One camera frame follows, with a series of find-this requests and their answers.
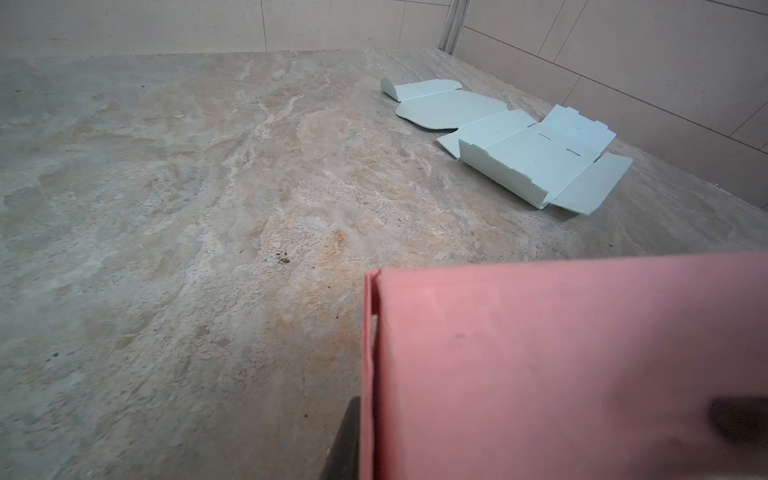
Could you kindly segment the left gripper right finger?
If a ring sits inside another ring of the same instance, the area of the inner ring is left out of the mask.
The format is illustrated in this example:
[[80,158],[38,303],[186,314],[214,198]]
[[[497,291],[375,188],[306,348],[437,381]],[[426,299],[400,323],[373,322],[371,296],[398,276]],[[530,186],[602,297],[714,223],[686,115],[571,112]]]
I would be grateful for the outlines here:
[[708,420],[716,434],[740,447],[767,446],[766,397],[718,397],[711,401]]

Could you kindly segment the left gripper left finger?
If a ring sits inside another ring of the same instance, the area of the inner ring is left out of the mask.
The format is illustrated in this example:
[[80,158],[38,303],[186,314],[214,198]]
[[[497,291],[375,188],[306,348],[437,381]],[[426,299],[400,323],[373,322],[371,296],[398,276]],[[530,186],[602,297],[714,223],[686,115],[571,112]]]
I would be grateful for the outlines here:
[[358,480],[361,398],[347,405],[333,445],[327,454],[320,480]]

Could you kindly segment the pink paper box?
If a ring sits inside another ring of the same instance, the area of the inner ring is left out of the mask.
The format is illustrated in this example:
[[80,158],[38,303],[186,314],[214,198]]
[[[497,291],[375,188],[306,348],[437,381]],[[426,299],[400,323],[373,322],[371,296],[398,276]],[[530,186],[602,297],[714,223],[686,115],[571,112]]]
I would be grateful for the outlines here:
[[363,479],[763,476],[712,425],[767,394],[767,255],[380,269]]

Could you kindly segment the light blue paper box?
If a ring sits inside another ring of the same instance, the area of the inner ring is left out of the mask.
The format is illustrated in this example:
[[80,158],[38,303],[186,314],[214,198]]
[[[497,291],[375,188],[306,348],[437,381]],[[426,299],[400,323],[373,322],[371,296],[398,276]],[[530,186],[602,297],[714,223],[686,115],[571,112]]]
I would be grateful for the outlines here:
[[380,87],[397,101],[398,117],[441,132],[438,141],[454,158],[537,209],[589,215],[633,163],[608,152],[614,132],[571,107],[556,105],[537,121],[454,80],[396,85],[383,78]]

